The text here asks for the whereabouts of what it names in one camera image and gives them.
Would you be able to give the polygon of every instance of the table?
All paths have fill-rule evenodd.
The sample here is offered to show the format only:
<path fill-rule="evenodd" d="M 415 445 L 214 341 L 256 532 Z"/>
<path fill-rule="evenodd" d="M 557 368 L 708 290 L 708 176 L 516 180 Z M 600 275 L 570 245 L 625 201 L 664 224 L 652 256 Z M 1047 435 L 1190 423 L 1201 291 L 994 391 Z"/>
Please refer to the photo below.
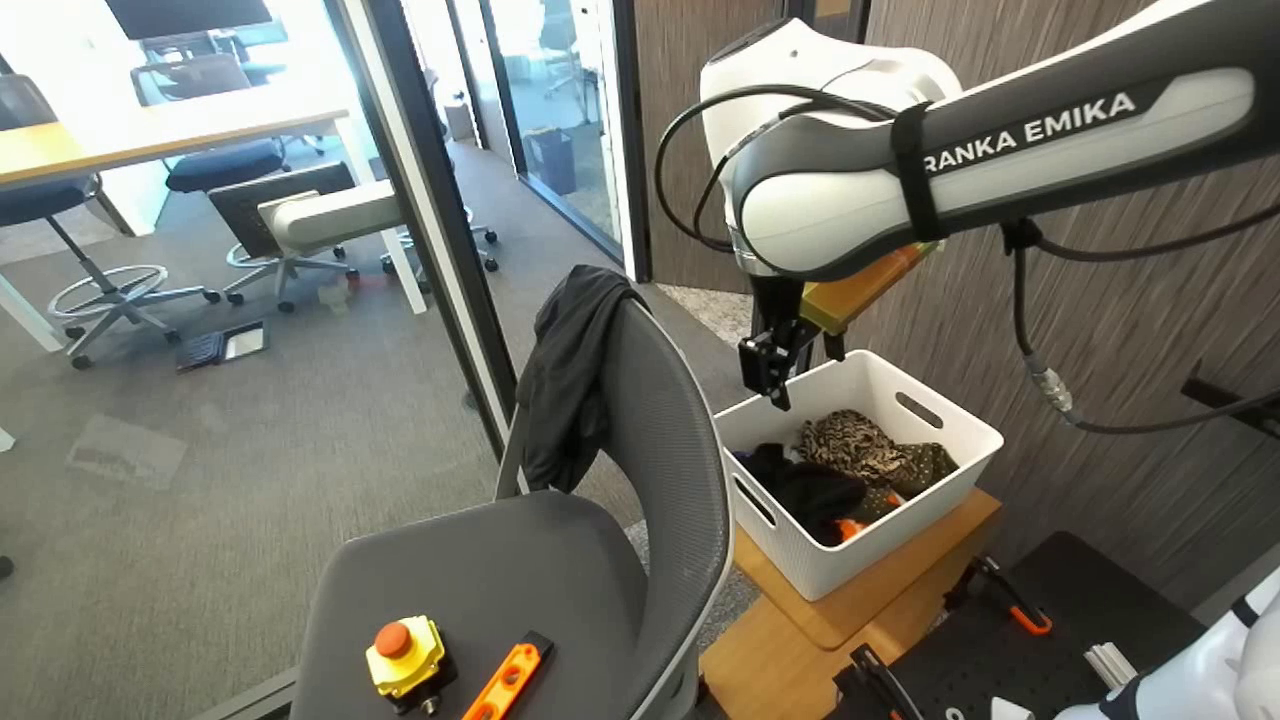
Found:
<path fill-rule="evenodd" d="M 994 516 L 999 506 L 972 494 L 911 543 L 816 604 L 739 532 L 736 568 L 758 590 L 758 600 L 699 657 L 708 693 L 730 720 L 826 715 L 832 678 L 846 652 L 870 646 L 890 664 L 922 641 Z"/>
<path fill-rule="evenodd" d="M 27 184 L 53 176 L 102 172 L 119 166 L 144 166 L 164 155 L 183 155 L 214 146 L 240 146 L 256 135 L 283 135 L 305 129 L 328 129 L 341 135 L 352 180 L 370 184 L 370 168 L 361 162 L 361 135 L 342 105 L 317 94 L 265 83 L 224 95 L 198 95 L 183 105 L 134 108 L 132 117 L 112 117 L 102 123 L 32 123 L 0 132 L 0 184 Z M 411 280 L 411 263 L 394 234 L 381 234 L 406 308 L 421 316 L 429 299 Z M 53 324 L 0 275 L 0 308 L 16 316 L 27 337 L 55 353 L 58 337 Z"/>

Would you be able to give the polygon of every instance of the black cable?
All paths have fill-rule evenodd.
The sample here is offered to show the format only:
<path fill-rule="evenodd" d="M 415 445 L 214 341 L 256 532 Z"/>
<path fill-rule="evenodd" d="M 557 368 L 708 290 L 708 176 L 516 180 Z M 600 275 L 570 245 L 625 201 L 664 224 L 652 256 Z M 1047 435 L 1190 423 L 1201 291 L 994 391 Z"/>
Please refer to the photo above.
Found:
<path fill-rule="evenodd" d="M 1190 423 L 1205 423 L 1205 420 L 1239 415 L 1239 412 L 1256 412 L 1256 407 L 1280 404 L 1280 391 L 1267 391 L 1267 397 L 1247 397 L 1247 401 L 1236 401 L 1236 404 L 1219 404 L 1219 407 L 1208 407 L 1208 412 L 1172 415 L 1172 420 L 1156 420 L 1156 423 L 1094 423 L 1094 420 L 1083 420 L 1076 412 L 1071 387 L 1054 378 L 1054 368 L 1039 366 L 1039 356 L 1037 356 L 1037 346 L 1031 346 L 1031 332 L 1027 332 L 1027 251 L 1018 245 L 1010 250 L 1010 337 L 1017 337 L 1017 347 L 1024 353 L 1024 366 L 1027 366 L 1037 387 L 1081 432 L 1152 435 L 1152 432 L 1176 432 L 1176 428 L 1190 428 Z"/>
<path fill-rule="evenodd" d="M 1052 245 L 1052 242 L 1037 242 L 1037 250 L 1042 250 L 1047 256 L 1059 256 L 1059 259 L 1076 259 L 1076 263 L 1118 263 L 1118 259 L 1148 259 L 1148 256 L 1167 256 L 1167 251 L 1184 251 L 1184 250 L 1201 250 L 1201 245 L 1213 245 L 1213 242 L 1225 242 L 1225 235 L 1236 235 L 1252 224 L 1265 224 L 1280 218 L 1280 204 L 1267 204 L 1252 218 L 1239 218 L 1232 224 L 1219 224 L 1219 227 L 1208 227 L 1208 234 L 1190 234 L 1190 235 L 1180 235 L 1180 242 L 1167 242 L 1167 245 L 1156 245 L 1156 250 L 1123 250 L 1123 251 L 1083 251 L 1083 250 L 1064 250 L 1064 245 Z"/>
<path fill-rule="evenodd" d="M 736 89 L 736 94 L 720 94 L 720 95 L 708 95 L 692 108 L 685 108 L 657 140 L 657 155 L 652 155 L 652 184 L 657 184 L 657 204 L 664 209 L 664 218 L 695 245 L 711 250 L 711 251 L 730 251 L 730 242 L 727 235 L 704 235 L 699 234 L 699 211 L 695 211 L 695 224 L 689 227 L 672 201 L 668 201 L 668 188 L 664 188 L 664 168 L 668 168 L 668 147 L 672 140 L 678 135 L 678 129 L 695 117 L 704 117 L 708 108 L 720 108 L 720 105 L 730 105 L 730 100 L 747 100 L 747 95 L 798 95 L 807 105 L 798 105 L 804 112 L 853 112 L 853 117 L 870 117 L 870 120 L 887 120 L 890 112 L 881 108 L 881 105 L 864 105 L 864 100 L 844 100 L 844 95 L 832 95 L 832 94 L 821 94 L 821 89 L 804 89 L 804 83 L 751 83 L 751 89 Z M 745 147 L 736 146 L 730 151 L 720 155 L 716 172 L 708 176 L 704 193 L 699 193 L 699 209 L 708 204 L 708 197 L 716 193 L 716 180 L 725 176 L 727 162 Z"/>

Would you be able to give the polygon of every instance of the gray floor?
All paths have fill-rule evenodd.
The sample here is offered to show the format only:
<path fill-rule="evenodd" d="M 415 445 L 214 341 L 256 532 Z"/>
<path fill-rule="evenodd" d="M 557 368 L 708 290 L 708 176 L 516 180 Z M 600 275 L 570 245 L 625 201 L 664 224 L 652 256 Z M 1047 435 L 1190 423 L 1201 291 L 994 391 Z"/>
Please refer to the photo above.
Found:
<path fill-rule="evenodd" d="M 580 259 L 609 263 L 486 155 L 457 151 L 462 197 L 498 234 L 490 275 L 516 366 L 533 312 Z M 224 280 L 230 235 L 204 201 L 174 201 L 155 242 L 90 245 L 102 259 L 169 259 Z M 75 263 L 6 263 L 48 297 Z M 296 316 L 174 308 L 183 329 L 268 320 L 268 353 L 180 374 L 164 341 L 123 332 L 98 368 L 39 356 L 0 316 L 0 715 L 190 715 L 283 670 L 324 555 L 348 537 L 485 506 L 490 458 L 462 407 L 438 316 L 411 320 L 388 275 L 356 291 L 312 280 Z M 652 308 L 704 374 L 711 404 L 739 397 L 730 353 L 672 299 Z M 626 494 L 582 488 L 619 516 Z"/>

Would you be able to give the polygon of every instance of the white plastic bin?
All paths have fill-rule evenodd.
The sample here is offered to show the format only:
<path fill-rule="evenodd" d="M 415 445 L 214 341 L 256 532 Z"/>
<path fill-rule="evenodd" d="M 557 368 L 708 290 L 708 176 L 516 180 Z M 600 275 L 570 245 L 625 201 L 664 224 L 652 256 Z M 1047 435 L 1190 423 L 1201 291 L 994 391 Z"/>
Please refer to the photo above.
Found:
<path fill-rule="evenodd" d="M 763 555 L 796 583 L 804 600 L 826 597 L 832 590 L 935 523 L 942 512 L 952 512 L 1002 445 L 994 428 L 864 347 L 846 353 L 844 366 L 821 366 L 796 378 L 789 391 L 790 412 L 781 412 L 763 397 L 754 397 L 725 407 L 716 415 L 716 428 L 725 445 L 736 523 L 751 532 Z M 754 454 L 754 445 L 796 445 L 804 420 L 824 420 L 834 407 L 864 412 L 894 445 L 942 445 L 957 461 L 957 473 L 887 512 L 861 537 L 826 548 L 816 543 L 730 454 Z"/>

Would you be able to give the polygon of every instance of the black jacket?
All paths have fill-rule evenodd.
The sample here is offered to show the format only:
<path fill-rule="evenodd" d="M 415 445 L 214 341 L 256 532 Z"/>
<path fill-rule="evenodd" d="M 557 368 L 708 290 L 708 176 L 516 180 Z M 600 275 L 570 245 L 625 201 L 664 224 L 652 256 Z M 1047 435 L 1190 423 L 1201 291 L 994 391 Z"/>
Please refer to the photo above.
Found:
<path fill-rule="evenodd" d="M 513 449 L 526 488 L 570 494 L 605 449 L 600 368 L 625 299 L 640 299 L 625 275 L 576 263 L 537 312 L 537 347 L 519 378 L 519 449 Z"/>

